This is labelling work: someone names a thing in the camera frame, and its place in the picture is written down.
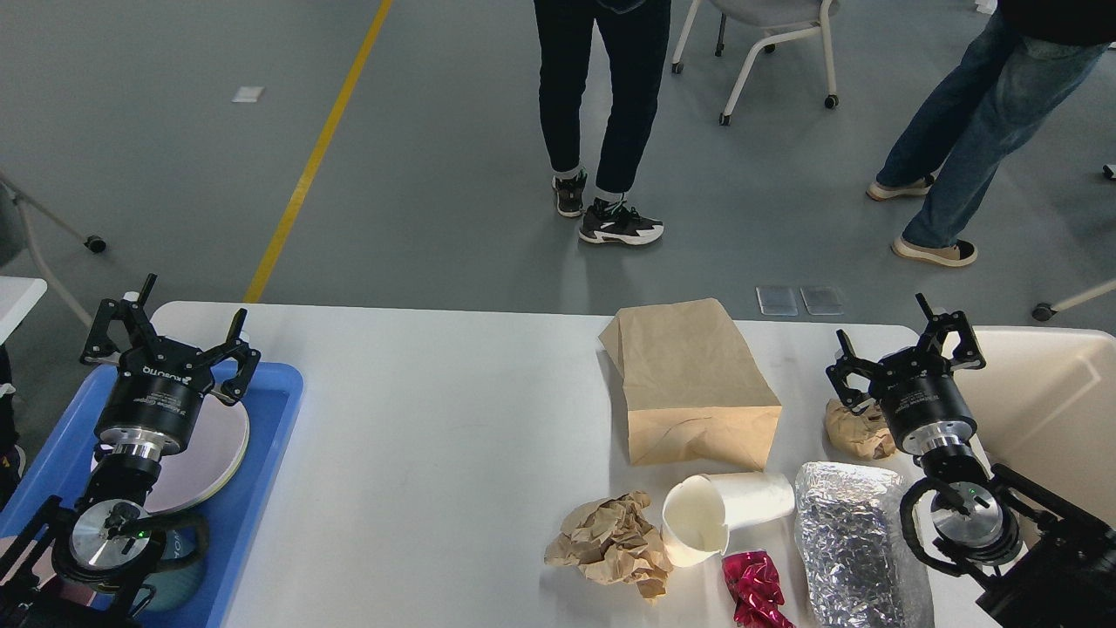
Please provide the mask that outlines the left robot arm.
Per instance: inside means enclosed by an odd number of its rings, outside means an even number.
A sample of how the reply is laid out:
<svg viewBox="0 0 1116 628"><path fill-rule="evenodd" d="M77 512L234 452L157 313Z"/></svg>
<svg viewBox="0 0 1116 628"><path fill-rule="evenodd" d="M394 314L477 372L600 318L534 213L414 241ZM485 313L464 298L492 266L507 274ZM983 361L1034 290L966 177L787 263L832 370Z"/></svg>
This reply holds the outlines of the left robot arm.
<svg viewBox="0 0 1116 628"><path fill-rule="evenodd" d="M4 627L135 627L157 596L152 577L206 555L206 518L145 502L163 460L187 451L206 396L242 400L262 355L241 335L246 309L206 350L157 334L145 311L155 282L103 299L92 319L79 360L117 370L94 429L108 452L71 508L47 497L4 550Z"/></svg>

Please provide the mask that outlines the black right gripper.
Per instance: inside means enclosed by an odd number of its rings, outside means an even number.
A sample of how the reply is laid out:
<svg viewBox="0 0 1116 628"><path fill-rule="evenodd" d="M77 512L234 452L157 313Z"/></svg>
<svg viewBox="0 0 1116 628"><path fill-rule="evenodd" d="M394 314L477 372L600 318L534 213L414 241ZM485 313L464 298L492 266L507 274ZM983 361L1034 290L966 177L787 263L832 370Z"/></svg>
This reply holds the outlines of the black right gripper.
<svg viewBox="0 0 1116 628"><path fill-rule="evenodd" d="M977 433L977 422L953 371L984 369L987 361L964 311L936 313L924 294L916 293L915 299L926 317L915 349L872 363L857 357L849 336L837 330L840 352L826 374L845 408L865 413L881 403L898 450L926 454L945 445L966 445ZM850 375L868 381L868 389L853 388Z"/></svg>

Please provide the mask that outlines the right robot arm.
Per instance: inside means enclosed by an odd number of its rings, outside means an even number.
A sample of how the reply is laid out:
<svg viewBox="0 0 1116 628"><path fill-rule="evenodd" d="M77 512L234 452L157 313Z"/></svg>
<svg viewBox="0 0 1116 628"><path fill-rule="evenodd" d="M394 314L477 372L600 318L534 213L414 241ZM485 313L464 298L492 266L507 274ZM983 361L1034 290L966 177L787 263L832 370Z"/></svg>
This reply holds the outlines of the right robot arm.
<svg viewBox="0 0 1116 628"><path fill-rule="evenodd" d="M977 605L1004 627L1112 627L1112 525L1016 470L981 464L977 421L954 381L954 371L987 365L977 334L963 311L916 301L926 317L916 345L870 361L837 331L840 352L826 369L841 405L856 414L878 405L897 448L923 468L898 509L910 552L972 577Z"/></svg>

